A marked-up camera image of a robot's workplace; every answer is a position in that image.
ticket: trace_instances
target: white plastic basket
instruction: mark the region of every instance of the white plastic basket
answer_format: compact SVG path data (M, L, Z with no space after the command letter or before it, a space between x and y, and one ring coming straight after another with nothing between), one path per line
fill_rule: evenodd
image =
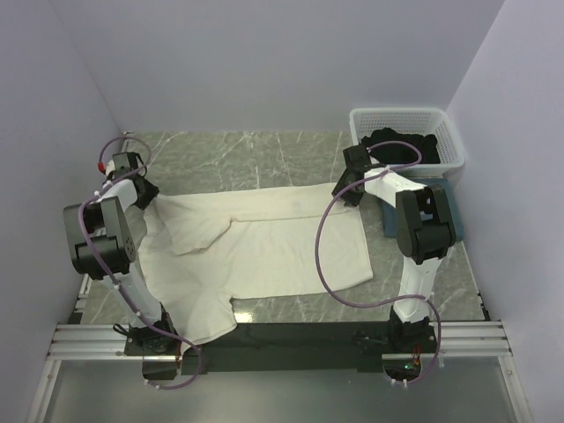
M441 163L409 167L401 171L405 176L439 177L464 164L460 137L447 114L438 108L355 108L349 123L355 145L382 128L392 128L404 134L434 134Z

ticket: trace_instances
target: white wall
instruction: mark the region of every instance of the white wall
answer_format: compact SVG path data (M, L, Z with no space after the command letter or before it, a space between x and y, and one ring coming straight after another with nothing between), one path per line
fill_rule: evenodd
M507 0L449 107L472 267L537 422L564 421L564 3Z
M502 0L51 0L122 128L346 129L445 108Z
M0 420L12 423L79 289L62 209L94 189L118 129L48 2L2 2L0 57Z

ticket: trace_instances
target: marble tabletop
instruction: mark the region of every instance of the marble tabletop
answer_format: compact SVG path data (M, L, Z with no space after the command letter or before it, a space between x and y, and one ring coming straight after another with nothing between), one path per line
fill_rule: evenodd
M336 182L345 168L342 150L352 144L351 135L344 131L152 132L135 136L152 148L147 179L169 196ZM134 143L127 148L146 154ZM383 235L379 201L365 195L360 204L374 277L341 291L349 301L375 302L399 291L403 256L396 241ZM146 233L142 213L130 208L127 216L139 244ZM484 320L460 242L449 250L438 270L433 301L443 320ZM232 300L232 304L240 323L385 321L390 313L389 306L350 308L327 293ZM93 281L81 323L126 322L109 290Z

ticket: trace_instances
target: gray marble surface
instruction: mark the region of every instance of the gray marble surface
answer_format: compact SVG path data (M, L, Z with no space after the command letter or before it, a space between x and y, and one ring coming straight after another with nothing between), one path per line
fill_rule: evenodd
M348 132L159 132L139 133L152 148L147 178L173 196L226 190L305 186L336 182L344 170ZM145 152L143 148L128 148ZM374 278L340 292L349 301L375 302L397 295L403 259L396 241L383 236L378 199L365 195L360 213ZM145 235L140 212L128 220L139 243ZM444 320L483 320L464 246L450 249L437 273L433 301ZM233 300L238 322L346 322L388 320L390 307L358 309L328 294ZM125 323L117 301L93 282L82 323Z

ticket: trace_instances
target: cable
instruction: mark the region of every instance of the cable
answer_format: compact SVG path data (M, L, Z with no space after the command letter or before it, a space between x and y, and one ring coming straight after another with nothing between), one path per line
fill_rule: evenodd
M325 291L327 291L327 293L331 297L333 297L335 300L337 300L338 302L340 302L342 304L345 304L346 306L354 307L354 308L374 308L374 307L385 306L386 304L394 303L394 302L400 301L400 300L417 299L417 300L422 300L422 301L426 302L428 304L428 306L433 310L433 313L437 318L437 348L434 352L434 356L433 356L433 359L431 360L431 363L429 364L429 366L426 367L425 371L422 372L421 374L419 374L419 376L416 377L415 379L407 382L407 384L411 384L411 383L415 383L416 381L419 381L420 379L422 379L423 377L428 375L428 373L430 372L434 363L437 361L437 358L439 356L439 352L441 351L442 321L441 321L441 317L439 316L439 310L437 310L437 308L434 306L434 304L429 299L427 299L424 295L418 295L418 294L415 294L415 293L411 293L411 294L407 294L407 295L399 295L397 297L390 298L388 300L378 301L378 302L369 303L369 304L361 304L361 303L351 302L351 301L345 300L344 298L339 297L333 290L331 290L331 288L327 284L327 281L325 280L325 276L323 275L323 271L321 269L321 262L320 262L320 258L319 258L319 243L321 241L321 232L323 230L323 225L325 224L325 220L329 216L330 210L333 207L333 205L335 205L335 203L340 199L340 197L343 196L344 193L346 193L346 191L348 191L349 189L356 188L363 183L374 181L376 179L382 178L383 176L388 174L390 171L396 171L396 170L400 170L400 169L405 169L406 167L418 165L423 159L423 157L421 156L421 152L417 148L415 148L413 145L408 144L404 141L386 141L386 142L380 143L378 145L373 145L373 146L367 148L367 151L371 152L375 148L381 147L383 145L403 145L403 146L407 146L417 153L417 160L414 161L413 163L408 163L406 165L397 165L397 166L394 166L394 167L390 167L389 169L385 169L381 173L379 173L375 176L370 176L368 178L364 178L364 179L361 179L359 181L353 182L350 185L347 185L346 187L341 189L331 199L331 201L329 202L329 205L327 206L327 208L323 212L321 220L319 221L319 226L317 227L317 234L315 235L315 267L317 268L317 275L319 276L319 279L321 280L321 283L322 283L323 287L325 288Z
M100 151L100 156L98 161L102 162L103 160L103 155L104 155L104 151L106 151L106 149L113 144L116 141L125 141L127 139L131 139L133 141L137 141L138 143L142 144L147 151L149 152L149 157L147 158L146 163L148 164L151 161L151 148L149 147L149 145L145 142L142 141L139 138L135 138L135 137L128 137L128 136L124 136L124 137L116 137L116 138L112 138L110 139L101 149ZM122 289L121 287L121 283L120 281L115 277L115 274L110 270L110 268L108 267L108 265L106 264L106 262L104 261L104 259L102 258L102 256L100 255L100 252L98 251L98 249L94 246L91 238L90 238L90 234L88 233L88 231L86 230L86 224L85 224L85 219L84 219L84 213L85 213L85 208L91 204L96 202L98 199L100 199L106 192L108 192L108 190L114 186L116 183L129 178L135 174L138 174L142 169L147 170L147 165L143 164L142 166L138 167L137 169L134 169L130 172L128 172L127 174L124 174L122 176L120 176L119 178L114 179L111 182L106 183L106 185L102 188L102 190L96 191L94 193L94 197L89 198L87 200L85 200L79 207L78 207L78 224L80 225L80 231L82 232L82 235L85 238L86 241L86 245L90 248L90 250L92 251L92 254L94 256L94 258L96 259L96 262L98 263L98 265L101 267L102 270L104 270L104 272L106 272L106 274L109 276L109 278L112 280L112 283L114 284L114 286L117 286L117 291L120 293L120 295L123 297L123 299L125 300L125 302L127 303L127 305L131 308L131 311L133 313L135 313L135 315L138 317L138 319L143 322L143 324L149 328L150 330L152 330L153 332L159 333L160 335L163 335L165 337L169 337L172 339L176 339L178 341L183 342L186 345L189 345L190 347L192 347L196 353L197 353L197 369L196 372L185 382L179 383L177 385L168 385L168 386L161 386L158 385L156 382L152 382L149 381L147 382L148 384L150 384L151 386L157 388L157 389L161 389L161 390L177 390L179 388L183 388L187 385L190 385L192 382L194 382L196 380L196 378L200 375L200 373L202 373L202 369L204 367L204 357L202 354L202 351L200 350L200 348L198 348L194 343L192 343L191 341L188 341L188 339L181 337L180 335L176 335L172 332L167 332L166 330L162 330L159 329L157 327L155 327L152 322L141 312L141 310L139 310L139 308L137 307L137 305L135 304L135 302L131 299L131 297Z

